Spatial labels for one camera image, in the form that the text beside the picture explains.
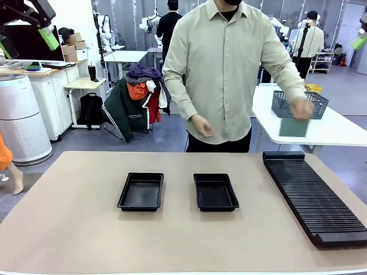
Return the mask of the person's left hand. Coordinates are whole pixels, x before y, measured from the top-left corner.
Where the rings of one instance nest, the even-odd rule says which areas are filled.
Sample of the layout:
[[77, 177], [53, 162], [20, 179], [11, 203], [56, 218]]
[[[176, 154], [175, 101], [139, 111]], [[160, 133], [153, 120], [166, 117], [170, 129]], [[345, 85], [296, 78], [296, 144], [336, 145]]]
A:
[[314, 105], [304, 97], [296, 97], [290, 103], [290, 111], [296, 120], [309, 120], [313, 114]]

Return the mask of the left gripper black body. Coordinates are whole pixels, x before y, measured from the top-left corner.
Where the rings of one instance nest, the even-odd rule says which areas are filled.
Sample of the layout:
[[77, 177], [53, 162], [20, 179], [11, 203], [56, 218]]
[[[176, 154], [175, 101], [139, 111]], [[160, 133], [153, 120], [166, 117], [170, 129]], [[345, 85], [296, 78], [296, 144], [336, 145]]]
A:
[[49, 26], [56, 12], [47, 0], [30, 0], [34, 8], [23, 0], [1, 1], [1, 24], [21, 20], [33, 26]]

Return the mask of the person's right hand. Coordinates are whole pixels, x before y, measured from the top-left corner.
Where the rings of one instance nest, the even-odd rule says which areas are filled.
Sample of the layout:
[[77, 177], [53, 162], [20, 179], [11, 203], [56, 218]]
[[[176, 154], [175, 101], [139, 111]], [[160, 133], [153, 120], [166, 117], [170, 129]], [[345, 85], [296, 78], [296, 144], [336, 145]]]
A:
[[203, 137], [209, 138], [213, 135], [211, 124], [199, 114], [195, 114], [190, 118], [196, 131]]

